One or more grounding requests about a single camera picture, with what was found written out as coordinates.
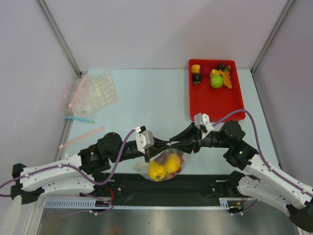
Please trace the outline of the purple passion fruit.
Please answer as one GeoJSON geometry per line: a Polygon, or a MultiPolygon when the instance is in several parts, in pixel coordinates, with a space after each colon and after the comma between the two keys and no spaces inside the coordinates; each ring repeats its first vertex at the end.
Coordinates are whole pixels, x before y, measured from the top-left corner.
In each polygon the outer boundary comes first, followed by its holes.
{"type": "Polygon", "coordinates": [[[164,165],[167,161],[168,155],[166,153],[160,154],[157,158],[155,158],[155,162],[159,165],[164,165]]]}

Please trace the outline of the clear zip bag with pattern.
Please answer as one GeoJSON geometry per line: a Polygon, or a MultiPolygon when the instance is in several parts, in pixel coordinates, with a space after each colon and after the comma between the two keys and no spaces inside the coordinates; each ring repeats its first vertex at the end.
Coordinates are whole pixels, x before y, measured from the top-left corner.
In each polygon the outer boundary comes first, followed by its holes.
{"type": "Polygon", "coordinates": [[[168,149],[152,157],[149,163],[139,162],[134,166],[134,170],[152,182],[167,181],[179,175],[190,158],[190,154],[180,150],[168,149]]]}

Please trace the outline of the yellow bell pepper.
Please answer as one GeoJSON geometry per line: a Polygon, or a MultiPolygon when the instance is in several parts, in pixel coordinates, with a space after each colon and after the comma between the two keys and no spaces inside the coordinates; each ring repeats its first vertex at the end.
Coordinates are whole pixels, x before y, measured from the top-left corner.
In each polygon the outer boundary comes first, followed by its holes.
{"type": "Polygon", "coordinates": [[[162,181],[166,176],[167,172],[163,165],[157,164],[155,161],[152,161],[148,165],[148,175],[150,179],[155,182],[162,181]]]}

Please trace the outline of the yellow lemon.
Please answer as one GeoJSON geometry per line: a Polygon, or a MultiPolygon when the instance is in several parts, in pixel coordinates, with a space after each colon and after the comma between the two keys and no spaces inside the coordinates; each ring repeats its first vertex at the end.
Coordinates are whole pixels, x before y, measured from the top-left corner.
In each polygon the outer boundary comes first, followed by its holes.
{"type": "Polygon", "coordinates": [[[167,161],[164,164],[164,168],[167,173],[175,173],[180,168],[180,164],[181,161],[179,155],[173,153],[168,156],[167,161]]]}

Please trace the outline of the lychee bunch with leaves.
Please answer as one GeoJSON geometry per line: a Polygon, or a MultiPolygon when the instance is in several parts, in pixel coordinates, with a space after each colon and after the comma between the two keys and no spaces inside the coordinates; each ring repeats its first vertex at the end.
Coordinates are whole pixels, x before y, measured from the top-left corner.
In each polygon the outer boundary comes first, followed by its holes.
{"type": "Polygon", "coordinates": [[[177,174],[179,174],[182,171],[183,163],[184,159],[181,155],[177,153],[171,153],[164,164],[167,177],[174,178],[177,174]]]}

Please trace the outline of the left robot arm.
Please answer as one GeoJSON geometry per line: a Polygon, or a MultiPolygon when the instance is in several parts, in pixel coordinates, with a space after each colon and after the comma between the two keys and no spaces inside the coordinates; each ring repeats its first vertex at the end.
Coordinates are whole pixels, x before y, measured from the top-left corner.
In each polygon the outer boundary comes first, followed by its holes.
{"type": "Polygon", "coordinates": [[[144,157],[150,160],[170,147],[169,141],[155,138],[150,131],[132,130],[125,139],[116,132],[107,133],[96,144],[63,160],[42,166],[12,167],[14,185],[10,198],[22,198],[30,204],[44,195],[84,194],[104,195],[117,166],[122,161],[144,157]]]}

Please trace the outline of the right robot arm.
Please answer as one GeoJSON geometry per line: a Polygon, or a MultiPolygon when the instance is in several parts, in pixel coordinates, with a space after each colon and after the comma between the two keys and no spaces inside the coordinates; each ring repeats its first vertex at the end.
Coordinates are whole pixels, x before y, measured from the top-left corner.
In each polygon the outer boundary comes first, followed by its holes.
{"type": "Polygon", "coordinates": [[[212,127],[191,123],[178,135],[170,138],[172,147],[186,153],[197,153],[202,147],[227,148],[223,157],[240,169],[230,174],[225,190],[230,196],[240,193],[253,197],[277,208],[290,221],[304,231],[313,231],[313,188],[268,162],[260,148],[246,143],[241,126],[236,121],[227,121],[219,131],[212,127]]]}

